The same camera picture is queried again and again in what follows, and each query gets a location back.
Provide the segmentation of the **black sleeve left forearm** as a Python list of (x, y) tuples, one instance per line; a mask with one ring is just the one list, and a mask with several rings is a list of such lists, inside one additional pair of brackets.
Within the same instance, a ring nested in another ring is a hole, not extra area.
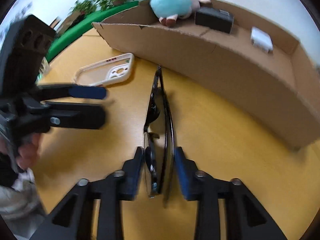
[(11, 168), (11, 161), (7, 155), (0, 154), (0, 185), (3, 187), (12, 187), (18, 179), (18, 174)]

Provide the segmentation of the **person's left hand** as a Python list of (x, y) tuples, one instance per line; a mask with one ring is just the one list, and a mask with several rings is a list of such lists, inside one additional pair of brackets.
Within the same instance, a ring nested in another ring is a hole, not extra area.
[[(24, 171), (32, 168), (39, 157), (39, 147), (42, 139), (41, 133), (34, 133), (29, 142), (23, 144), (18, 148), (19, 156), (16, 157), (17, 165)], [(6, 155), (8, 153), (7, 141), (1, 136), (1, 153)], [(7, 171), (10, 164), (5, 164), (1, 160), (1, 172)]]

